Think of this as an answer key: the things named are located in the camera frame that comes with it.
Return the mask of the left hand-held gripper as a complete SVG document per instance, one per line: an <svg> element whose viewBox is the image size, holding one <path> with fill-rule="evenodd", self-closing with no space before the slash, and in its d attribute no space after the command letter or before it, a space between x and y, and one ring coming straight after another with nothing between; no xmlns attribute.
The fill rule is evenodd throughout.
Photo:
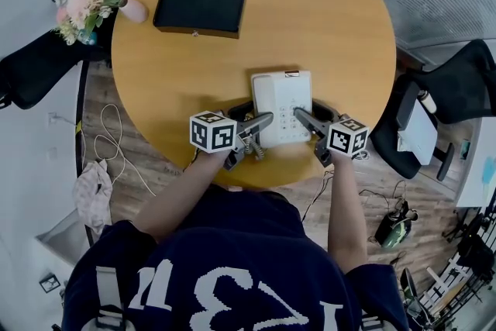
<svg viewBox="0 0 496 331"><path fill-rule="evenodd" d="M229 109L228 117L222 112L204 111L189 119L189 141L195 148L190 162L193 164L201 152L227 152L223 168L231 171L247 155L253 154L255 135L274 120L272 112L254 115L253 101Z"/></svg>

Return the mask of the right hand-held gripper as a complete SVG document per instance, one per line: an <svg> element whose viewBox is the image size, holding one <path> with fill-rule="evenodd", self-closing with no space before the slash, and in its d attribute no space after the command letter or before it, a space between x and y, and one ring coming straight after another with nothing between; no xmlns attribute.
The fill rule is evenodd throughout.
<svg viewBox="0 0 496 331"><path fill-rule="evenodd" d="M303 108L296 108L294 117L310 133L321 136L314 153L323 167L332 163L334 153L353 158L367 145L368 126L348 115L339 117L337 110L323 102L312 101L312 114Z"/></svg>

